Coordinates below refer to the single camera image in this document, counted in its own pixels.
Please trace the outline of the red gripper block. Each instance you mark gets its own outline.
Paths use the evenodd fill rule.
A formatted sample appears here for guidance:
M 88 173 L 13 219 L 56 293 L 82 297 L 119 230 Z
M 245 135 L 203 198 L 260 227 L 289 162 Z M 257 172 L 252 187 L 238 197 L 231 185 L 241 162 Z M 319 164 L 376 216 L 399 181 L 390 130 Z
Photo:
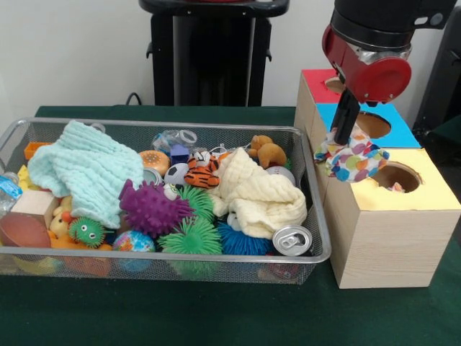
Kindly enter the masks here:
M 401 95 L 411 79 L 412 47 L 397 50 L 363 48 L 347 42 L 329 25 L 322 49 L 344 85 L 331 124 L 337 144 L 348 143 L 360 111 L 359 103 L 388 103 Z

